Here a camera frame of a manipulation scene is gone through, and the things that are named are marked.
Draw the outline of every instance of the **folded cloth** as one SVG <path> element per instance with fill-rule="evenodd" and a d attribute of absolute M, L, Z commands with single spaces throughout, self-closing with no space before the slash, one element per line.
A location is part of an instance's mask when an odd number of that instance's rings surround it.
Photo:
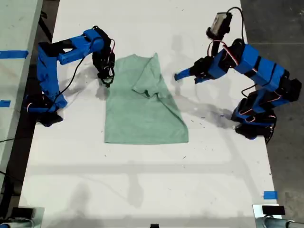
<path fill-rule="evenodd" d="M 115 62 L 108 89 L 104 141 L 168 144 L 189 141 L 188 128 L 161 75 L 158 55 Z"/>

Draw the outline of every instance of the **t-shirt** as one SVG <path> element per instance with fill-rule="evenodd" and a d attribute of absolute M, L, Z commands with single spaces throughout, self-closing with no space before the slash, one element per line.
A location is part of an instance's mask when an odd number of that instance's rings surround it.
<path fill-rule="evenodd" d="M 187 143 L 188 128 L 161 75 L 158 55 L 115 62 L 108 88 L 104 141 L 119 144 Z"/>

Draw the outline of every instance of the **black cable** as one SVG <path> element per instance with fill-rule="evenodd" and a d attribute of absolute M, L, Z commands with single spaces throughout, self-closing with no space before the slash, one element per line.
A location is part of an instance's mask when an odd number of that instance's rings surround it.
<path fill-rule="evenodd" d="M 21 183 L 23 182 L 22 180 L 18 179 L 17 177 L 13 177 L 13 176 L 11 176 L 11 175 L 5 173 L 5 172 L 0 171 L 0 173 L 2 173 L 4 176 L 8 176 L 8 177 L 10 177 L 10 178 L 12 178 L 12 179 L 15 179 L 15 180 L 17 180 L 17 181 L 20 181 Z"/>
<path fill-rule="evenodd" d="M 242 10 L 240 9 L 240 7 L 237 7 L 237 6 L 234 6 L 234 7 L 230 8 L 230 9 L 228 9 L 228 10 L 227 10 L 227 13 L 228 13 L 229 11 L 233 10 L 233 9 L 237 9 L 237 10 L 239 10 L 239 12 L 241 13 L 241 17 L 242 17 L 242 40 L 243 40 L 243 42 L 244 42 L 244 15 L 243 15 L 243 12 L 242 12 Z"/>
<path fill-rule="evenodd" d="M 269 141 L 271 140 L 272 136 L 274 135 L 275 128 L 276 128 L 276 121 L 277 121 L 277 117 L 275 118 L 274 125 L 272 126 L 271 134 L 270 134 L 269 138 L 266 140 L 266 145 L 269 143 Z"/>
<path fill-rule="evenodd" d="M 257 84 L 254 84 L 254 85 L 252 85 L 252 86 L 250 86 L 250 87 L 248 87 L 248 88 L 246 88 L 246 89 L 243 89 L 243 90 L 241 91 L 242 95 L 243 95 L 244 97 L 248 98 L 248 96 L 246 96 L 246 95 L 244 94 L 244 91 L 249 90 L 249 89 L 255 87 L 256 85 L 257 85 Z"/>
<path fill-rule="evenodd" d="M 6 141 L 11 141 L 11 140 L 15 140 L 15 138 L 1 140 L 1 141 L 0 141 L 0 143 L 2 143 L 2 142 L 6 142 Z"/>

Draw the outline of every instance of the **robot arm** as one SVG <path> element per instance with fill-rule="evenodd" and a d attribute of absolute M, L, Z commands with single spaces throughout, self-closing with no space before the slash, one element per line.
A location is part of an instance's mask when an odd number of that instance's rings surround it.
<path fill-rule="evenodd" d="M 75 74 L 70 84 L 60 92 L 57 77 L 57 61 L 62 65 L 79 59 L 82 59 L 82 62 L 87 55 L 92 53 L 93 65 L 99 72 L 97 74 L 98 77 L 106 87 L 110 87 L 114 79 L 115 62 L 115 54 L 110 47 L 111 42 L 112 40 L 104 31 L 98 26 L 94 26 L 92 29 L 84 31 L 81 36 L 53 44 L 47 42 L 39 43 L 37 78 L 43 94 L 27 97 L 28 112 L 35 113 L 38 121 L 45 126 L 50 126 L 63 120 L 56 114 L 56 111 L 67 105 L 63 92 L 71 84 Z"/>
<path fill-rule="evenodd" d="M 215 25 L 217 30 L 222 31 L 222 35 L 212 42 L 217 44 L 222 42 L 223 34 L 229 32 L 231 21 L 228 12 L 227 16 L 222 15 L 225 13 L 220 14 L 222 18 L 228 20 L 228 23 L 225 23 L 224 19 L 219 20 L 218 14 L 212 27 L 207 30 L 207 35 L 211 39 L 214 38 L 210 33 L 214 31 Z M 243 39 L 236 39 L 230 47 L 224 45 L 220 52 L 218 48 L 218 45 L 213 46 L 211 56 L 200 58 L 191 68 L 176 74 L 175 80 L 188 76 L 195 76 L 195 83 L 214 80 L 224 76 L 230 68 L 249 77 L 255 85 L 260 85 L 262 88 L 241 100 L 231 120 L 241 123 L 236 127 L 237 133 L 249 139 L 263 135 L 268 142 L 276 124 L 276 115 L 272 109 L 298 100 L 301 82 L 297 79 L 290 80 L 287 70 L 261 57 L 259 52 L 249 44 L 245 44 Z"/>

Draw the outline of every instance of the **gray floor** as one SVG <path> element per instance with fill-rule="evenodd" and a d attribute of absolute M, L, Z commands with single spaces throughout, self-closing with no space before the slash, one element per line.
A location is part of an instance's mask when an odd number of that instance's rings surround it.
<path fill-rule="evenodd" d="M 43 11 L 48 15 L 46 24 L 51 31 L 58 3 L 59 0 L 44 0 Z M 249 43 L 260 51 L 260 55 L 288 69 L 292 78 L 304 82 L 301 74 L 304 68 L 301 58 L 304 55 L 304 0 L 241 0 L 241 3 Z M 36 43 L 40 41 L 47 41 L 47 38 L 38 28 Z M 285 206 L 286 218 L 304 222 L 304 120 L 301 118 L 304 93 L 298 102 L 276 108 L 275 113 L 278 123 L 267 150 L 278 201 Z M 16 146 L 11 167 L 24 168 L 20 173 L 14 173 L 11 168 L 10 173 L 19 178 L 23 177 L 26 168 L 26 163 L 19 164 L 21 156 L 28 154 L 19 153 Z"/>

